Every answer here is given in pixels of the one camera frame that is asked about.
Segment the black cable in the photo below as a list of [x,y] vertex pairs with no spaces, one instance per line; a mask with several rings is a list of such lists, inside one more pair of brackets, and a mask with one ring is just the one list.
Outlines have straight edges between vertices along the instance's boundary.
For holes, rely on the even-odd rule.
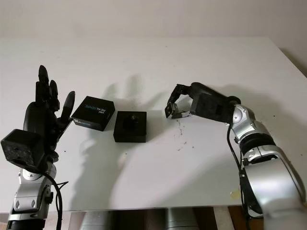
[[[236,157],[236,153],[234,151],[234,149],[232,148],[232,145],[230,143],[230,139],[229,139],[229,136],[230,136],[230,130],[231,130],[231,127],[232,127],[232,123],[229,124],[229,127],[228,127],[228,130],[227,130],[227,143],[228,143],[228,146],[230,148],[230,151],[232,153],[232,155],[234,156],[234,159],[236,161],[236,165],[239,169],[239,175],[241,176],[241,169],[242,169],[242,152],[240,152],[240,162],[238,160],[238,158]],[[244,199],[243,199],[243,192],[242,192],[242,187],[240,185],[240,190],[241,190],[241,202],[242,202],[242,209],[243,209],[243,215],[244,215],[244,220],[245,220],[245,225],[246,225],[246,229],[247,230],[250,230],[250,227],[249,227],[249,223],[248,223],[248,211],[246,209],[246,204],[244,203]]]
[[[59,190],[61,190],[61,188],[62,188],[64,185],[66,185],[67,183],[68,183],[68,181],[65,181],[65,182],[62,182],[62,183],[57,184],[57,185],[60,185]],[[58,206],[58,193],[57,193],[57,195],[56,195],[56,207],[57,207],[57,211],[59,211],[59,206]]]
[[234,159],[236,161],[236,165],[238,166],[238,169],[239,169],[239,172],[240,172],[241,171],[240,163],[239,163],[238,158],[236,157],[236,153],[235,153],[234,149],[232,148],[232,145],[231,145],[230,139],[229,139],[231,126],[232,126],[232,124],[229,124],[228,131],[227,131],[227,143],[229,145],[229,148],[230,148],[230,151],[231,151],[232,155],[234,156]]
[[57,191],[57,195],[59,196],[59,209],[58,209],[58,221],[57,221],[57,230],[61,230],[62,227],[62,214],[63,214],[63,203],[62,203],[62,195],[61,191],[59,190],[59,187],[55,180],[46,172],[42,173],[43,176],[45,176],[47,179],[49,179],[54,186],[54,188]]

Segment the robotic arm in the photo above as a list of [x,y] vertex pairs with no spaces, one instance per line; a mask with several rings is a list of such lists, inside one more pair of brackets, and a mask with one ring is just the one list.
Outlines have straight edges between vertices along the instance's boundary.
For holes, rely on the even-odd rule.
[[[179,112],[175,102],[181,94],[193,99],[190,111]],[[266,230],[307,228],[303,206],[306,191],[300,176],[266,127],[238,98],[226,97],[198,82],[190,86],[178,84],[168,100],[165,115],[172,119],[197,115],[228,123],[227,134],[233,131],[243,154],[239,163],[230,145],[239,169],[243,208],[263,214]]]
[[57,142],[72,121],[70,114],[75,92],[68,94],[62,115],[57,118],[54,114],[59,110],[57,85],[53,80],[49,84],[44,66],[40,66],[38,77],[35,102],[26,110],[24,129],[13,130],[1,141],[6,160],[21,168],[18,174],[20,186],[9,215],[10,230],[44,228],[53,200],[51,185],[55,186],[59,196],[57,230],[61,228],[62,198],[54,181],[56,168],[53,163],[59,159],[55,152]]

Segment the table surface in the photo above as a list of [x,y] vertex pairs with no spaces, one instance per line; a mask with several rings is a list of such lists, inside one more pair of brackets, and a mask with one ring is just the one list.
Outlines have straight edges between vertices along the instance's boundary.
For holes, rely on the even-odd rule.
[[[56,181],[69,181],[64,210],[240,204],[227,126],[163,113],[175,85],[194,81],[241,98],[307,184],[307,80],[268,38],[1,39],[0,58],[0,137],[23,127],[41,64],[61,105],[75,90],[74,109],[89,95],[147,111],[146,143],[115,143],[116,113],[104,132],[70,125],[55,163]],[[0,212],[9,212],[19,169],[0,151]]]

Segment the black camera box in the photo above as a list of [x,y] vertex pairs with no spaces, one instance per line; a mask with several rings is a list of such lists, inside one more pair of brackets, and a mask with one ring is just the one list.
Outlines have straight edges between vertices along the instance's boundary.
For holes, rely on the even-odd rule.
[[71,117],[78,126],[103,131],[114,111],[113,102],[87,96]]
[[146,112],[118,111],[115,142],[146,142]]

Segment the black block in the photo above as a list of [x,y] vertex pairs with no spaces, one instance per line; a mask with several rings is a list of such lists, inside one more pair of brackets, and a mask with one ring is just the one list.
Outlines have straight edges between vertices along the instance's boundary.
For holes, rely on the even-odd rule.
[[31,172],[38,169],[44,156],[43,139],[37,133],[14,129],[1,145],[7,161]]
[[115,142],[146,142],[146,112],[118,111]]
[[78,126],[103,131],[114,111],[113,102],[87,96],[71,117]]

